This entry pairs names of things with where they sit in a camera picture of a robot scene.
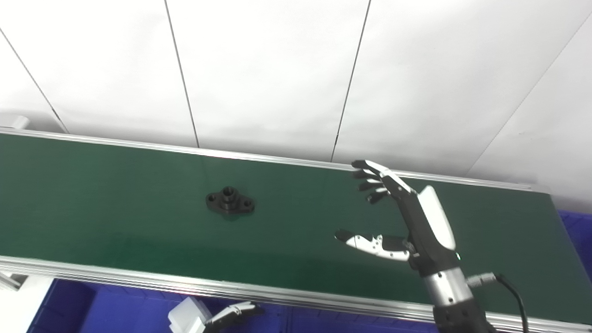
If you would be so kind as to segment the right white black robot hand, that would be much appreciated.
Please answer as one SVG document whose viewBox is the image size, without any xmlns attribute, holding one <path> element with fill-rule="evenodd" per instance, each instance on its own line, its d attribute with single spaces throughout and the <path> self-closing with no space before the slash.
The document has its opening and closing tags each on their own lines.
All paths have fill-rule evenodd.
<svg viewBox="0 0 592 333">
<path fill-rule="evenodd" d="M 456 240 L 432 186 L 416 191 L 394 171 L 370 160 L 354 160 L 351 166 L 353 176 L 362 180 L 358 190 L 369 192 L 367 202 L 375 204 L 387 197 L 395 200 L 408 235 L 356 234 L 339 229 L 334 234 L 337 240 L 382 259 L 407 262 L 422 277 L 459 267 Z"/>
</svg>

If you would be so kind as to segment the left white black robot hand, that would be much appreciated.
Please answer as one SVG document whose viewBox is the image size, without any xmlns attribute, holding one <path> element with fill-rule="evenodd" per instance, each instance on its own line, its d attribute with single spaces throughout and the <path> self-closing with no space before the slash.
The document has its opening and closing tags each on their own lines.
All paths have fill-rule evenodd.
<svg viewBox="0 0 592 333">
<path fill-rule="evenodd" d="M 244 318 L 264 314 L 265 310 L 252 301 L 228 305 L 206 321 L 203 333 L 219 333 L 227 327 L 239 324 Z"/>
</svg>

